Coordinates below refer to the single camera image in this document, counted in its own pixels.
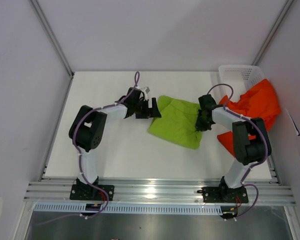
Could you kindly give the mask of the lime green shorts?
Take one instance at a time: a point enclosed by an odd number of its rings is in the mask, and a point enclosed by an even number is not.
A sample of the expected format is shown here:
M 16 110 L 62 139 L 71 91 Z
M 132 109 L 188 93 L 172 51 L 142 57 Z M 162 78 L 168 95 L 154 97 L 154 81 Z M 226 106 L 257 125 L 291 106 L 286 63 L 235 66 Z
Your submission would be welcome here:
M 198 149 L 202 140 L 202 132 L 196 130 L 200 105 L 161 95 L 157 106 L 161 117 L 152 121 L 148 133 L 185 148 Z

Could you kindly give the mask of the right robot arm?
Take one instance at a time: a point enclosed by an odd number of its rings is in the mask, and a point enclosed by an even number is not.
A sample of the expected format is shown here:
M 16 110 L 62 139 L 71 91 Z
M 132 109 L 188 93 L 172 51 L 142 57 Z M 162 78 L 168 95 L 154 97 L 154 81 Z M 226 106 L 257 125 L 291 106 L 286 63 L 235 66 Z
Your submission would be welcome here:
M 203 187 L 198 193 L 205 203 L 234 203 L 237 197 L 247 203 L 244 181 L 252 168 L 264 163 L 272 153 L 271 144 L 262 118 L 250 118 L 217 104 L 211 94 L 198 98 L 200 109 L 195 124 L 200 132 L 210 131 L 219 124 L 232 132 L 235 160 L 218 186 Z

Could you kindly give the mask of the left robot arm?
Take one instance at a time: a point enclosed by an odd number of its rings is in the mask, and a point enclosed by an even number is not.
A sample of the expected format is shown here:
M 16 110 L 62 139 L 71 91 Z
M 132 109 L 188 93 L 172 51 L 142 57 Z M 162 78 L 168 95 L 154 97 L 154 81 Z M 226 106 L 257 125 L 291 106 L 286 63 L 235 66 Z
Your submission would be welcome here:
M 112 195 L 110 187 L 103 189 L 99 186 L 97 162 L 90 153 L 100 145 L 106 124 L 133 115 L 136 119 L 161 117 L 156 98 L 149 99 L 148 92 L 148 87 L 130 87 L 126 95 L 110 105 L 80 107 L 68 133 L 78 151 L 79 165 L 79 174 L 71 189 L 71 200 L 99 200 L 105 193 Z

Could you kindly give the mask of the aluminium mounting rail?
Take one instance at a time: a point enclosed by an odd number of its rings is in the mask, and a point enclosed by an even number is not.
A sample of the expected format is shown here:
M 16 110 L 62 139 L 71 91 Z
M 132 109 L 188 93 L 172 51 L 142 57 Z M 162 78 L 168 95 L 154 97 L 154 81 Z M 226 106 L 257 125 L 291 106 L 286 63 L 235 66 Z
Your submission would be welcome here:
M 72 178 L 43 178 L 28 184 L 24 201 L 69 202 Z M 216 181 L 169 179 L 101 178 L 101 185 L 113 185 L 113 203 L 194 205 L 203 202 L 198 193 L 202 187 L 216 186 Z M 257 199 L 257 206 L 295 206 L 291 187 L 278 182 L 253 182 L 246 187 L 249 203 Z

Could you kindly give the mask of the white plastic basket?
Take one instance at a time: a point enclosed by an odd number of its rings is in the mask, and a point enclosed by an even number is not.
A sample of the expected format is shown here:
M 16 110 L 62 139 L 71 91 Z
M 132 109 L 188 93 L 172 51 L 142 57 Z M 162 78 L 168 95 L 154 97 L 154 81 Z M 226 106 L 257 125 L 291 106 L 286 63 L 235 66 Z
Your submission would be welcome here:
M 220 83 L 232 86 L 233 102 L 238 102 L 241 95 L 266 78 L 261 68 L 254 65 L 221 65 L 218 73 Z

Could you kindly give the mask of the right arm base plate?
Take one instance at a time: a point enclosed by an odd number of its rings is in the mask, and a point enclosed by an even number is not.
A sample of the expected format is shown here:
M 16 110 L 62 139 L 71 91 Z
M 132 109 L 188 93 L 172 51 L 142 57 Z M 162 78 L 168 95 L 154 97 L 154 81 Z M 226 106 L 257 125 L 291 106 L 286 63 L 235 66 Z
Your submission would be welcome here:
M 205 203 L 229 203 L 235 204 L 249 202 L 247 190 L 245 187 L 228 188 L 220 186 L 205 186 L 196 191 L 201 194 Z

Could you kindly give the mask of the orange shorts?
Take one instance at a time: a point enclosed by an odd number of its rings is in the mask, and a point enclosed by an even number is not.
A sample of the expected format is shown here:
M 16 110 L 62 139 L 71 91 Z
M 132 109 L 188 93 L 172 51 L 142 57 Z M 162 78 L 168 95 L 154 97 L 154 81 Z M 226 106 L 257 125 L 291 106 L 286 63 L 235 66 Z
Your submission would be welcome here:
M 262 118 L 267 131 L 273 127 L 276 118 L 281 113 L 275 89 L 266 78 L 242 94 L 239 101 L 230 100 L 226 106 L 246 117 Z

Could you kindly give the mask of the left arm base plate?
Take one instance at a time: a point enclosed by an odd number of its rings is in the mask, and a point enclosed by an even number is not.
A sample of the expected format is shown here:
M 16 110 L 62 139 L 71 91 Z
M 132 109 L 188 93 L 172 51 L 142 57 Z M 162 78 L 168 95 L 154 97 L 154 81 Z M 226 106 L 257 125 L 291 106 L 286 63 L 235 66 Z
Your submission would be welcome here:
M 98 187 L 108 194 L 109 201 L 113 200 L 115 193 L 114 185 L 99 185 Z M 107 197 L 103 192 L 89 185 L 74 184 L 71 188 L 69 199 L 78 201 L 106 201 Z

